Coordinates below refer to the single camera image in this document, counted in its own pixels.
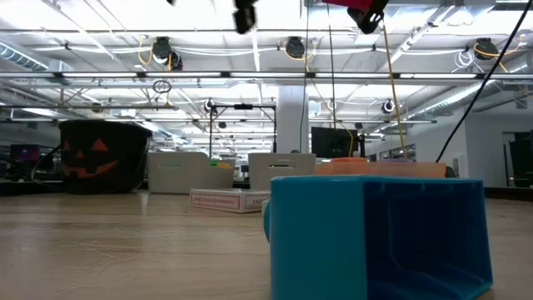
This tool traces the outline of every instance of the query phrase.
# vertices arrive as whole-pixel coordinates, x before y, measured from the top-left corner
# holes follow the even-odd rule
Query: jack-o'-lantern face
[[[75,147],[66,139],[62,144],[63,173],[78,178],[94,178],[109,172],[117,165],[117,160],[109,161],[109,149],[102,139],[97,139],[92,147]]]

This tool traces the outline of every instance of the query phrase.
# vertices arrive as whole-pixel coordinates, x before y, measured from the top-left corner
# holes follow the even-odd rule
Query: white pillar
[[[307,95],[304,98],[304,88],[303,86],[280,86],[278,91],[277,152],[290,153],[298,150],[301,153],[308,153],[309,113]]]

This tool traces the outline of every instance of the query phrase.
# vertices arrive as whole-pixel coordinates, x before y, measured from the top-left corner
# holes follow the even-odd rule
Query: cardboard box
[[[210,208],[233,213],[261,211],[261,203],[270,199],[270,191],[228,189],[192,189],[191,206]]]

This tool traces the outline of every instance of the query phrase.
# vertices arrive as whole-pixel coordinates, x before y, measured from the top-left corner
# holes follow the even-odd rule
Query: wooden table surface
[[[495,284],[483,299],[528,299],[533,204],[487,207]],[[145,193],[0,197],[0,299],[270,299],[261,214]]]

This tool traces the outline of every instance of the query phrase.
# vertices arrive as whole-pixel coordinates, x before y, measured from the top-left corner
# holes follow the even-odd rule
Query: orange container
[[[358,157],[346,157],[321,163],[316,166],[316,174],[373,174],[412,178],[443,178],[446,165],[439,162],[364,162]]]

